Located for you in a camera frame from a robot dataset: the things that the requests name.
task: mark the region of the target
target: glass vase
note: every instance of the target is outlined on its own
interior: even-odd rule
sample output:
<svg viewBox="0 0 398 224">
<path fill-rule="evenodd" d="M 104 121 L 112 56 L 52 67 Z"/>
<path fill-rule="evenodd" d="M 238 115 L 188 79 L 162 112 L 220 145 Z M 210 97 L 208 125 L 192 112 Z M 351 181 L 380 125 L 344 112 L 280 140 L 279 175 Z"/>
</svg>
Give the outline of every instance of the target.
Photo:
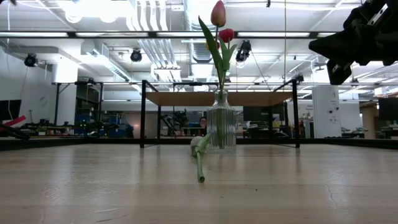
<svg viewBox="0 0 398 224">
<path fill-rule="evenodd" d="M 207 153 L 234 152 L 236 150 L 236 114 L 228 104 L 228 92 L 217 90 L 215 102 L 207 110 L 207 133 L 211 134 Z"/>
</svg>

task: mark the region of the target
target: wood grain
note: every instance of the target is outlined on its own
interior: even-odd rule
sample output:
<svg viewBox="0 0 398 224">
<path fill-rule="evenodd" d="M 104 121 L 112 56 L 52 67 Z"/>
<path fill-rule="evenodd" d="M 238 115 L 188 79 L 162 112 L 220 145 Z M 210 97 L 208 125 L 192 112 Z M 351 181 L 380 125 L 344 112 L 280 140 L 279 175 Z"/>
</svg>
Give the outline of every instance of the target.
<svg viewBox="0 0 398 224">
<path fill-rule="evenodd" d="M 213 92 L 148 92 L 147 99 L 158 106 L 211 106 Z M 292 97 L 291 92 L 228 93 L 231 106 L 273 106 Z"/>
<path fill-rule="evenodd" d="M 307 145 L 0 152 L 0 223 L 396 223 L 398 152 Z"/>
</svg>

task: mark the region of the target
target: table surface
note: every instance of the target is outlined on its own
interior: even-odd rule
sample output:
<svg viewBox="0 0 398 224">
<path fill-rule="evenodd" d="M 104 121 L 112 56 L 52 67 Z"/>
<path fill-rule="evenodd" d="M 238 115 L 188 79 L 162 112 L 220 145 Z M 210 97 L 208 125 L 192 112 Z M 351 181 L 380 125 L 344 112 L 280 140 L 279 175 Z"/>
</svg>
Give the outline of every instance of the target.
<svg viewBox="0 0 398 224">
<path fill-rule="evenodd" d="M 0 152 L 1 223 L 396 223 L 398 151 L 76 145 Z"/>
</svg>

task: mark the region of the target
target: wooden shelf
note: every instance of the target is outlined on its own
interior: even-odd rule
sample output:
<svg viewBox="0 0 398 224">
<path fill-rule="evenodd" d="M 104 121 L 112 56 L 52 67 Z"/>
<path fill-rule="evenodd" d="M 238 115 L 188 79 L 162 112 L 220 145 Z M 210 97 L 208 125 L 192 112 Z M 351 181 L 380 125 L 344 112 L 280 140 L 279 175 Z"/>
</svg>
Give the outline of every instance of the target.
<svg viewBox="0 0 398 224">
<path fill-rule="evenodd" d="M 147 99 L 158 106 L 211 106 L 213 92 L 148 92 Z M 292 97 L 291 92 L 231 92 L 228 103 L 231 106 L 273 106 Z"/>
</svg>

